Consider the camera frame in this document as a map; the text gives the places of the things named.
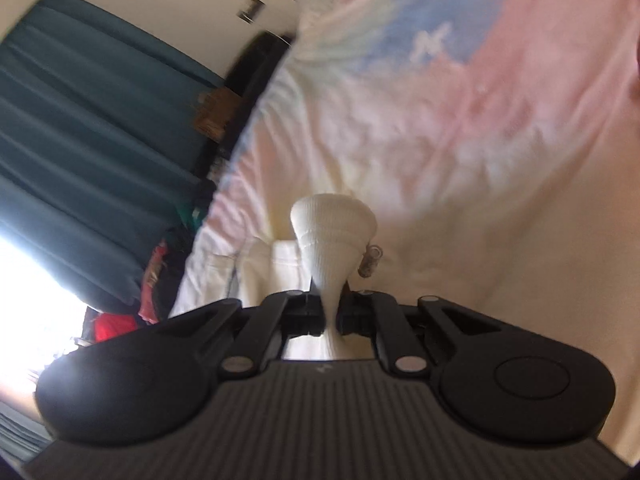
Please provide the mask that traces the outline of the cream white sweatpants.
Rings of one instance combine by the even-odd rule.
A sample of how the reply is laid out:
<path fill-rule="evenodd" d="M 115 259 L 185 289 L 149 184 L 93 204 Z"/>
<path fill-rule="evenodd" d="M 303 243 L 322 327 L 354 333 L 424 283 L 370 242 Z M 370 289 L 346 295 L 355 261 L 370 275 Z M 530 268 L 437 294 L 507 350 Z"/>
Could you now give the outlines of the cream white sweatpants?
<path fill-rule="evenodd" d="M 318 194 L 291 209 L 294 240 L 248 243 L 236 262 L 230 294 L 245 307 L 284 290 L 318 289 L 326 328 L 318 337 L 298 336 L 285 345 L 284 357 L 299 361 L 371 359 L 370 342 L 342 336 L 336 316 L 343 286 L 359 268 L 378 224 L 371 209 L 345 195 Z"/>

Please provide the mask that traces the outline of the pile of clothes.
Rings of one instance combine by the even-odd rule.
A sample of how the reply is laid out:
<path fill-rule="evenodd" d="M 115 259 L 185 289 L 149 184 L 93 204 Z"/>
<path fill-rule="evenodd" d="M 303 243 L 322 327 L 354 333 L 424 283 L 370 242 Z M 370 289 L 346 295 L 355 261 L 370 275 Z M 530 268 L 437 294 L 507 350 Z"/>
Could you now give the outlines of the pile of clothes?
<path fill-rule="evenodd" d="M 178 209 L 180 222 L 165 232 L 152 251 L 141 287 L 138 315 L 146 324 L 166 320 L 176 301 L 195 235 L 204 223 L 226 163 L 215 160 L 186 206 Z"/>

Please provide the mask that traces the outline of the red bag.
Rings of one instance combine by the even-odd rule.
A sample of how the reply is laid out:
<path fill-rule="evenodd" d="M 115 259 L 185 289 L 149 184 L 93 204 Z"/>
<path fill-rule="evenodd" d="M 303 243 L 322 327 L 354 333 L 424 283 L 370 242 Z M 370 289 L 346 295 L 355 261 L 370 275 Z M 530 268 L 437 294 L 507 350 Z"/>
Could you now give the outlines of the red bag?
<path fill-rule="evenodd" d="M 86 309 L 80 339 L 94 344 L 133 332 L 139 327 L 137 319 L 128 314 L 102 313 Z"/>

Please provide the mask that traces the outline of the brown paper bag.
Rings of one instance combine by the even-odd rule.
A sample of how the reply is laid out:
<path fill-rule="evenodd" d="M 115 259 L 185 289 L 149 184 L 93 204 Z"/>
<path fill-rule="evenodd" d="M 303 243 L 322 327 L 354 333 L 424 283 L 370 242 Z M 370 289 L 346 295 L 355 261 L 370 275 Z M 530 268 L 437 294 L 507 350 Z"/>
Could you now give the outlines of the brown paper bag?
<path fill-rule="evenodd" d="M 227 87 L 213 89 L 198 97 L 193 127 L 206 138 L 219 142 L 242 98 Z"/>

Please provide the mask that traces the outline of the pastel tie-dye bed sheet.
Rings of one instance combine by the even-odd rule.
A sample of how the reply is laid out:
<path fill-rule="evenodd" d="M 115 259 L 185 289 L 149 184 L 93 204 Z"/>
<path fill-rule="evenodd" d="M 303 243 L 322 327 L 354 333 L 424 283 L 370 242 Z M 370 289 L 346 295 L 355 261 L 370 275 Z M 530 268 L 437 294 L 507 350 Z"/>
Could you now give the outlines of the pastel tie-dye bed sheet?
<path fill-rule="evenodd" d="M 296 0 L 296 38 L 198 232 L 175 314 L 305 288 L 290 222 L 378 220 L 367 287 L 437 295 L 582 348 L 639 457 L 639 0 Z"/>

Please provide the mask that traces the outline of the teal curtain right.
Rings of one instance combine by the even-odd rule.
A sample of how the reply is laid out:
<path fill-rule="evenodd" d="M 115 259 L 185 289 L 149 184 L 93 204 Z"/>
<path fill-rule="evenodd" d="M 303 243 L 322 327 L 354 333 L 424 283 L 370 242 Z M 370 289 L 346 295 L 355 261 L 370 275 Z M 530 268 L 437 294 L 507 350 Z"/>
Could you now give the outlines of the teal curtain right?
<path fill-rule="evenodd" d="M 1 234 L 101 311 L 140 301 L 193 197 L 192 125 L 222 79 L 85 0 L 39 0 L 1 45 Z"/>

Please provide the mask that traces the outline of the black framed window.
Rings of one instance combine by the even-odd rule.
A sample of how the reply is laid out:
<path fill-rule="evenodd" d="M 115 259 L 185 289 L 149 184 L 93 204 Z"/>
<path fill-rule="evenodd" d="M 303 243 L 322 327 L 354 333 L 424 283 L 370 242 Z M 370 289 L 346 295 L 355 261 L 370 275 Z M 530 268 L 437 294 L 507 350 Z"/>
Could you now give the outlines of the black framed window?
<path fill-rule="evenodd" d="M 76 349 L 87 305 L 35 260 L 1 241 L 1 370 L 38 374 Z"/>

